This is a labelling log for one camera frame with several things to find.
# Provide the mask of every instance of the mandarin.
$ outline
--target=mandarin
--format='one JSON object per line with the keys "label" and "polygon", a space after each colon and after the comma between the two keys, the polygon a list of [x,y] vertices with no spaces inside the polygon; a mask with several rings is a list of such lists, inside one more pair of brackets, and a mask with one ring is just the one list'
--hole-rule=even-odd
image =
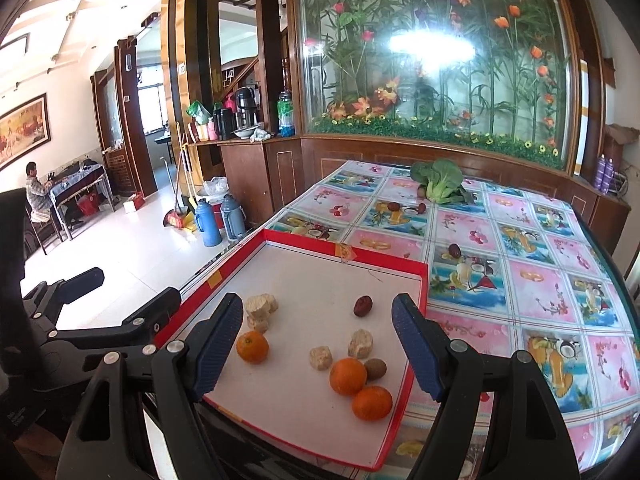
{"label": "mandarin", "polygon": [[269,343],[260,332],[251,330],[238,338],[236,351],[244,361],[257,365],[267,358]]}
{"label": "mandarin", "polygon": [[331,367],[329,384],[334,392],[344,396],[357,394],[367,382],[367,369],[353,357],[340,359]]}
{"label": "mandarin", "polygon": [[380,420],[391,411],[394,400],[391,394],[380,386],[361,389],[351,401],[351,411],[360,420]]}

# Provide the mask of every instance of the picture frame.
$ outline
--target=picture frame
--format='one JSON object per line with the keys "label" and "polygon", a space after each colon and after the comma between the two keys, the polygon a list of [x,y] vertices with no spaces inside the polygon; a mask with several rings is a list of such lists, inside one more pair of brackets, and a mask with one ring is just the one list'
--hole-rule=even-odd
{"label": "picture frame", "polygon": [[47,95],[0,116],[0,170],[51,140]]}

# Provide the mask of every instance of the table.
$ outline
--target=table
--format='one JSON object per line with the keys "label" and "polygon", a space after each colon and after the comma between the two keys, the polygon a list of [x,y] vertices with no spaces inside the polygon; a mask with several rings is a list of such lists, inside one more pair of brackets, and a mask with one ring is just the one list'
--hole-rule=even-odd
{"label": "table", "polygon": [[[463,185],[474,205],[438,206],[417,199],[408,169],[348,161],[265,226],[427,262],[427,317],[480,352],[511,356],[527,349],[585,470],[617,451],[640,411],[638,326],[628,294],[567,203],[491,182]],[[479,407],[465,480],[478,471],[492,400],[489,394]],[[391,452],[375,473],[271,444],[348,478],[400,480],[437,407],[414,384]]]}
{"label": "table", "polygon": [[65,177],[49,191],[51,202],[56,210],[60,225],[62,225],[65,230],[67,240],[73,240],[73,236],[71,235],[71,230],[66,225],[65,216],[62,214],[62,211],[60,211],[60,206],[82,193],[85,189],[96,186],[99,183],[102,183],[104,194],[111,206],[111,210],[116,211],[113,205],[113,194],[111,193],[109,179],[104,171],[104,166],[100,164],[88,166],[84,170],[76,171],[74,174]]}
{"label": "table", "polygon": [[166,150],[169,152],[169,163],[173,163],[174,161],[174,150],[171,147],[171,135],[164,134],[162,137],[158,137],[154,139],[156,144],[166,144]]}

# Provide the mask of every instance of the person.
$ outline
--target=person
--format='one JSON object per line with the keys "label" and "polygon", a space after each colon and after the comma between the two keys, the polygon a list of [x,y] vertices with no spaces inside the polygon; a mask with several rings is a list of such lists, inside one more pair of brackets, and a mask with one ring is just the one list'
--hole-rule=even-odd
{"label": "person", "polygon": [[[61,226],[58,221],[58,216],[54,210],[53,202],[49,197],[49,191],[51,191],[54,185],[53,181],[49,180],[43,184],[38,180],[38,168],[35,162],[27,164],[26,172],[27,182],[24,187],[27,189],[27,202],[29,202],[31,206],[31,219],[34,222],[42,223],[53,218],[56,226],[60,229]],[[74,211],[65,205],[62,205],[61,208],[65,211],[66,225],[71,230],[82,225],[82,221],[76,218],[76,213],[79,211]]]}

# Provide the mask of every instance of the red bag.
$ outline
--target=red bag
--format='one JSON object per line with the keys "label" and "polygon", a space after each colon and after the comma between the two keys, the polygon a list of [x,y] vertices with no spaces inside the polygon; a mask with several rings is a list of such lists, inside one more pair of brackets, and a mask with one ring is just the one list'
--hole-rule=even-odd
{"label": "red bag", "polygon": [[94,191],[83,196],[78,200],[78,207],[84,216],[91,216],[100,211],[100,200],[98,194]]}

